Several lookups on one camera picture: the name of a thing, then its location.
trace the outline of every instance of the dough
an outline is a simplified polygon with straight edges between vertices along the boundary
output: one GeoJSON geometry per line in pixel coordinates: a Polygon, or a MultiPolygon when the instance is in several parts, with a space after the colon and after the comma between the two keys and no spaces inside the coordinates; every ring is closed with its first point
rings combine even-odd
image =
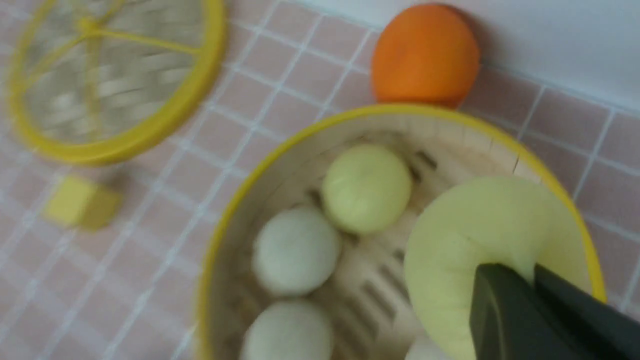
{"type": "Polygon", "coordinates": [[[326,315],[304,300],[269,306],[247,330],[241,360],[329,360],[333,330],[326,315]]]}
{"type": "MultiPolygon", "coordinates": [[[[429,337],[454,360],[475,359],[468,322],[476,267],[502,263],[531,282],[536,262],[556,243],[572,244],[567,259],[584,259],[572,214],[542,185],[484,177],[436,198],[418,218],[404,261],[411,303],[429,337]]],[[[569,267],[586,273],[580,261],[569,267]]]]}
{"type": "Polygon", "coordinates": [[[412,180],[404,161],[379,145],[357,145],[329,167],[322,184],[324,207],[340,228],[356,234],[377,233],[402,215],[412,180]]]}
{"type": "Polygon", "coordinates": [[[252,268],[274,295],[305,295],[320,287],[340,256],[338,231],[310,207],[285,210],[262,228],[253,244],[252,268]]]}

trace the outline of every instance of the yellow bun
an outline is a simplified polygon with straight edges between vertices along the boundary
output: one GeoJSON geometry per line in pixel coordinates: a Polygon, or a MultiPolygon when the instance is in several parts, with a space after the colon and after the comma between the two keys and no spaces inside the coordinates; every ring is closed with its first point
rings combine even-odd
{"type": "Polygon", "coordinates": [[[476,358],[469,315],[476,267],[502,263],[532,281],[536,262],[588,286],[580,229],[545,187],[486,177],[452,188],[418,218],[404,276],[429,337],[454,360],[476,358]]]}
{"type": "Polygon", "coordinates": [[[327,216],[343,230],[370,234],[384,230],[404,212],[411,196],[404,161],[379,145],[357,145],[329,167],[322,185],[327,216]]]}

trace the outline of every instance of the tiled surface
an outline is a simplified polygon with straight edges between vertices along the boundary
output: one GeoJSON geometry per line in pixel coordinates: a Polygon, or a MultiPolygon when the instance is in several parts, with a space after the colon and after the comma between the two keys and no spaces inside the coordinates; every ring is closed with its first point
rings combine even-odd
{"type": "MultiPolygon", "coordinates": [[[[35,3],[0,0],[0,67],[35,3]]],[[[129,163],[96,171],[36,158],[0,113],[0,359],[190,358],[200,262],[241,181],[293,133],[373,102],[375,29],[284,0],[229,7],[230,44],[211,95],[129,163]],[[76,233],[38,217],[68,172],[125,194],[112,226],[76,233]]],[[[461,109],[547,162],[588,221],[612,306],[640,319],[637,115],[489,68],[461,109]]]]}

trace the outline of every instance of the bamboo steamer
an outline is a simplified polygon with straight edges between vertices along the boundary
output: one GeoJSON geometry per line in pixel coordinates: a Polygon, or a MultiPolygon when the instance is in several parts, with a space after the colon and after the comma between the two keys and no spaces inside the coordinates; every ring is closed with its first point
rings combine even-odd
{"type": "Polygon", "coordinates": [[[403,279],[406,242],[416,218],[439,194],[479,176],[520,176],[547,186],[572,212],[581,243],[557,241],[553,251],[584,254],[572,274],[555,270],[597,299],[604,284],[591,238],[569,195],[540,160],[512,137],[466,115],[412,105],[377,105],[328,118],[270,154],[237,191],[219,222],[197,296],[196,355],[235,360],[244,332],[274,299],[250,270],[252,243],[279,211],[322,208],[319,189],[333,159],[359,143],[386,145],[410,167],[414,187],[407,210],[382,233],[342,234],[335,273],[309,299],[332,318],[334,360],[404,359],[424,331],[403,279]]]}

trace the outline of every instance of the yellow cube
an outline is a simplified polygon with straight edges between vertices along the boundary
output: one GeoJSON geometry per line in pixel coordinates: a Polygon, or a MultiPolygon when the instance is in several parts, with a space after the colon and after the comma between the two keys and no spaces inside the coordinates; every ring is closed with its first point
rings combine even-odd
{"type": "Polygon", "coordinates": [[[96,231],[115,216],[122,195],[104,185],[67,176],[49,199],[44,217],[62,227],[96,231]]]}

